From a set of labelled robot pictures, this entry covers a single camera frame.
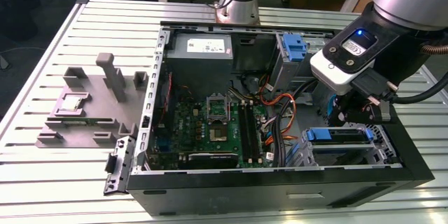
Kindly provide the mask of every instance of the side panel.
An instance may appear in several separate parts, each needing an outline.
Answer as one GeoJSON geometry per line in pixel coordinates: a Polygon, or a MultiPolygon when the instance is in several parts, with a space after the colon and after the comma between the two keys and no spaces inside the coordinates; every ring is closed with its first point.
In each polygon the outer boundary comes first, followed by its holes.
{"type": "Polygon", "coordinates": [[[130,195],[152,216],[225,214],[330,208],[337,202],[353,202],[348,206],[354,207],[402,184],[405,182],[132,190],[130,195]]]}

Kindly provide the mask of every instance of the screw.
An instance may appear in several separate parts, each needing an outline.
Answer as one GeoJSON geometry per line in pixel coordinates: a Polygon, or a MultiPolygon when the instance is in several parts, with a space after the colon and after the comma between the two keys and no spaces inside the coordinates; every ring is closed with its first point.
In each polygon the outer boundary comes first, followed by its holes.
{"type": "Polygon", "coordinates": [[[397,92],[398,91],[398,87],[392,83],[392,82],[386,82],[386,85],[389,87],[389,89],[393,91],[393,92],[397,92]]]}
{"type": "Polygon", "coordinates": [[[378,106],[380,103],[381,103],[373,96],[366,97],[366,99],[368,99],[376,106],[378,106]]]}

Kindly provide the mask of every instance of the wire bundle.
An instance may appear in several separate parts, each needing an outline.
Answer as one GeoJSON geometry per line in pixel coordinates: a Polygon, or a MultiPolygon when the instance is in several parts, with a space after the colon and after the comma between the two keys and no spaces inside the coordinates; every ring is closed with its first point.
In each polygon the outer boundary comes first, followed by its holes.
{"type": "Polygon", "coordinates": [[[229,93],[230,93],[232,95],[234,95],[236,98],[238,98],[241,101],[249,101],[249,100],[253,100],[252,97],[249,97],[249,96],[246,96],[246,95],[242,95],[242,94],[238,92],[238,90],[237,90],[236,88],[233,88],[233,87],[229,87],[229,93]]]}
{"type": "Polygon", "coordinates": [[[258,92],[260,93],[260,100],[261,100],[262,104],[264,105],[274,105],[282,100],[282,98],[288,98],[288,101],[281,106],[280,113],[273,118],[270,118],[265,122],[265,124],[262,125],[262,127],[265,128],[270,124],[272,135],[268,137],[264,144],[268,146],[273,143],[273,146],[274,146],[274,149],[273,149],[273,152],[274,152],[273,166],[274,167],[284,167],[285,166],[285,143],[284,143],[284,140],[297,139],[297,137],[285,135],[285,133],[289,131],[289,129],[292,127],[292,123],[293,123],[293,120],[294,120],[294,114],[297,112],[296,98],[306,90],[306,88],[317,82],[317,80],[312,79],[312,80],[306,81],[302,85],[298,86],[298,88],[294,90],[294,92],[292,94],[288,94],[288,93],[280,94],[270,102],[265,101],[264,98],[262,98],[262,89],[266,86],[268,81],[269,81],[269,77],[266,77],[266,81],[265,81],[264,85],[261,86],[260,92],[258,92]],[[292,104],[292,108],[293,108],[292,117],[290,117],[290,120],[289,120],[289,123],[288,123],[286,127],[280,130],[280,128],[281,128],[281,118],[282,118],[282,115],[285,114],[288,106],[290,104],[292,104]]]}

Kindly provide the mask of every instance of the table surface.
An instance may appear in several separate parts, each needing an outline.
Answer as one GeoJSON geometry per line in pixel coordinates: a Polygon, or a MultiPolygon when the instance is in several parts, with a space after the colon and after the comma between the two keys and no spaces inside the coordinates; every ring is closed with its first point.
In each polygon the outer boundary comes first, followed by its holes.
{"type": "MultiPolygon", "coordinates": [[[[260,8],[262,25],[342,29],[356,14],[260,8]]],[[[397,105],[397,113],[436,180],[356,208],[150,217],[129,195],[102,196],[110,149],[37,149],[40,128],[65,85],[66,67],[101,74],[98,52],[114,54],[124,75],[153,71],[161,20],[214,22],[205,5],[89,0],[76,4],[0,123],[1,223],[445,223],[448,212],[448,96],[397,105]]],[[[414,95],[433,85],[422,68],[400,85],[414,95]]]]}

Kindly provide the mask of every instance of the black plastic bracket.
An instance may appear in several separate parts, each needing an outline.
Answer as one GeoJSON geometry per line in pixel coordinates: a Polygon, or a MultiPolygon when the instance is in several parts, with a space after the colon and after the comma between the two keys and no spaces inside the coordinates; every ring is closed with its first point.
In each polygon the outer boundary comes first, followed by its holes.
{"type": "Polygon", "coordinates": [[[90,0],[76,0],[76,4],[86,4],[90,0]]]}

